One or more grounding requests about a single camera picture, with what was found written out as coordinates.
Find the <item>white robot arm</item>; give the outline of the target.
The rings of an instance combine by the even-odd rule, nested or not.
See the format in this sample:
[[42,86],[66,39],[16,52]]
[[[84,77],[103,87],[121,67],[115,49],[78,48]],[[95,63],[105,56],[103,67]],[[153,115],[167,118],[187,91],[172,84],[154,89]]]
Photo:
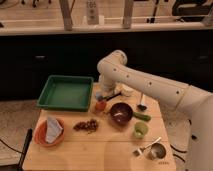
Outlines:
[[97,64],[101,90],[111,93],[125,84],[186,114],[191,120],[186,171],[213,171],[213,92],[126,66],[127,56],[115,50]]

